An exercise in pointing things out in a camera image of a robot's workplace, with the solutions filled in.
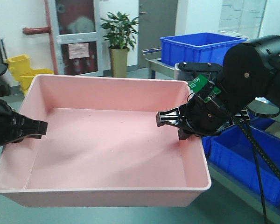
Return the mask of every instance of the blue plastic crate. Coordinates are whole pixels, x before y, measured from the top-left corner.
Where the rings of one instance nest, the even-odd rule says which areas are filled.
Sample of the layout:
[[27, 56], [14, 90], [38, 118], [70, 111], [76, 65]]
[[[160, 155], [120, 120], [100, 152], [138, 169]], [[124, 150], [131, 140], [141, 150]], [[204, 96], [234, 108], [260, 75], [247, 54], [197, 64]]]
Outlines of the blue plastic crate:
[[210, 156], [210, 140], [212, 139], [212, 136], [205, 136], [201, 138], [204, 154], [206, 158], [209, 158]]
[[161, 61], [174, 66], [180, 62], [211, 62], [223, 64], [229, 48], [246, 39], [213, 33], [199, 33], [160, 38]]
[[266, 118], [253, 118], [250, 121], [250, 125], [252, 127], [255, 127], [259, 130], [266, 130], [272, 123], [274, 123], [275, 121], [273, 119], [266, 119]]
[[[280, 139], [252, 128], [254, 138], [280, 169]], [[252, 146], [238, 127], [232, 127], [211, 139], [210, 160], [225, 172], [259, 194]], [[259, 157], [265, 198], [273, 205], [280, 204], [280, 181]]]

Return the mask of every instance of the red pipe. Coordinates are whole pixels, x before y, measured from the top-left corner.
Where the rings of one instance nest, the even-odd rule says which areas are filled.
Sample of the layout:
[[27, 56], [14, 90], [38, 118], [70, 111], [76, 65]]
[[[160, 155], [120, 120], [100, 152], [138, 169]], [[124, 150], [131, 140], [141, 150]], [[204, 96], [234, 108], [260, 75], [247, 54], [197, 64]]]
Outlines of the red pipe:
[[40, 27], [40, 28], [27, 28], [23, 29], [23, 33], [26, 35], [34, 35], [34, 34], [50, 34], [51, 27]]

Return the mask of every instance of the floor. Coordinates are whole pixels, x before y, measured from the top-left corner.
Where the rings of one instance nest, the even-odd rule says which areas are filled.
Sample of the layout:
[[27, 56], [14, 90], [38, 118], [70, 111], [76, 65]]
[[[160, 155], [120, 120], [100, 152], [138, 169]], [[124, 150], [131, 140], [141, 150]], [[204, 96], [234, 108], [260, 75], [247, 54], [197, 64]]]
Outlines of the floor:
[[[148, 70], [129, 72], [147, 78]], [[157, 79], [167, 79], [156, 74]], [[22, 96], [7, 97], [18, 110]], [[25, 208], [0, 196], [0, 224], [260, 224], [263, 217], [224, 186], [212, 181], [191, 205], [177, 207]]]

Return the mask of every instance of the pink bin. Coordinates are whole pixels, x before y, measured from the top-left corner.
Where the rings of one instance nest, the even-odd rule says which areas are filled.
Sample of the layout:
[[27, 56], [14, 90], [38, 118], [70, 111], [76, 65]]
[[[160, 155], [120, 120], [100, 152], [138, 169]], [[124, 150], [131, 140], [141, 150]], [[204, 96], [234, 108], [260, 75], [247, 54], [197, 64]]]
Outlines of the pink bin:
[[188, 95], [183, 81], [38, 75], [20, 113], [47, 135], [5, 146], [0, 194], [26, 207], [189, 205], [211, 185], [201, 139], [155, 119]]

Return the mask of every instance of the white wall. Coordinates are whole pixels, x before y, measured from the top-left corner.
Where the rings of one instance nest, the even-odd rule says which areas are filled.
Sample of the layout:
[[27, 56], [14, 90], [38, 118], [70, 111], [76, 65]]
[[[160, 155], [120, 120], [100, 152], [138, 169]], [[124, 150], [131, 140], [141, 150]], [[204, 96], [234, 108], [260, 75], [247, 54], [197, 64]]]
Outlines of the white wall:
[[280, 0], [267, 0], [259, 36], [280, 35]]
[[43, 0], [0, 0], [0, 39], [4, 40], [8, 57], [28, 54], [34, 69], [53, 69], [49, 35], [26, 36], [24, 27], [46, 27]]
[[179, 0], [175, 34], [217, 33], [221, 9], [222, 0]]

